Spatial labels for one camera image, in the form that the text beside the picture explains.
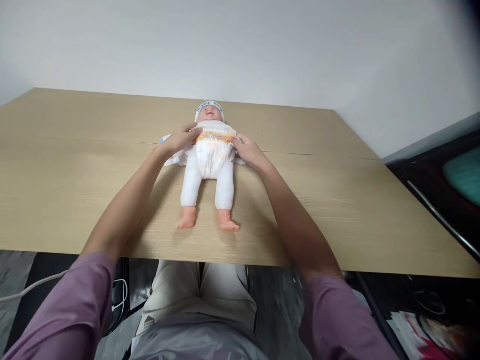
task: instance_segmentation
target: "hand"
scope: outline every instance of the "hand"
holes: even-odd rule
[[[203,129],[195,128],[196,122],[183,126],[179,131],[172,133],[164,143],[160,145],[170,156],[183,150],[187,145],[193,144],[194,140],[199,137]]]
[[[264,165],[270,164],[270,160],[253,140],[240,133],[237,133],[236,136],[237,138],[233,139],[232,144],[248,165],[258,171]]]

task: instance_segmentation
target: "wooden table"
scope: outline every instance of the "wooden table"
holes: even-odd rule
[[[203,100],[34,89],[0,108],[0,249],[78,254],[156,143]],[[317,222],[345,271],[480,277],[480,266],[331,110],[221,103]],[[184,168],[160,173],[125,256],[289,264],[257,175],[235,165],[233,219],[216,223],[215,181],[194,229],[178,230]]]

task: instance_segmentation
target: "doll hat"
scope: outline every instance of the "doll hat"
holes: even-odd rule
[[[221,119],[223,120],[223,122],[225,122],[224,110],[222,109],[222,107],[221,107],[218,103],[216,103],[215,101],[212,101],[212,100],[210,100],[210,101],[205,101],[202,105],[200,105],[200,106],[198,107],[198,109],[196,110],[196,114],[195,114],[195,122],[197,122],[197,120],[199,119],[200,111],[201,111],[204,107],[209,106],[209,105],[214,106],[214,107],[216,107],[218,110],[220,110]]]

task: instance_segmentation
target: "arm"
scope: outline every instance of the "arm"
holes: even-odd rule
[[[115,264],[139,223],[165,161],[201,130],[185,126],[159,145],[107,207],[80,257],[48,294],[5,360],[93,359],[112,317]]]
[[[316,275],[343,279],[327,240],[275,166],[248,137],[238,134],[233,144],[240,157],[258,172],[275,214],[285,248],[308,281]]]
[[[306,280],[300,338],[312,358],[397,359],[367,308],[344,281],[317,224],[259,147],[244,135],[238,137],[233,144],[263,181],[280,238]]]
[[[183,127],[153,150],[140,169],[108,205],[91,232],[80,256],[102,252],[106,253],[114,263],[118,261],[130,235],[147,208],[160,170],[171,156],[192,143],[202,133],[201,128],[192,130],[196,126],[196,123],[192,123]]]

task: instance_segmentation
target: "purple sleeve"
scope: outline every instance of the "purple sleeve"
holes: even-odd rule
[[[299,333],[314,360],[398,359],[365,305],[337,277],[308,282]]]
[[[104,253],[79,257],[3,360],[93,359],[112,317],[114,271]]]

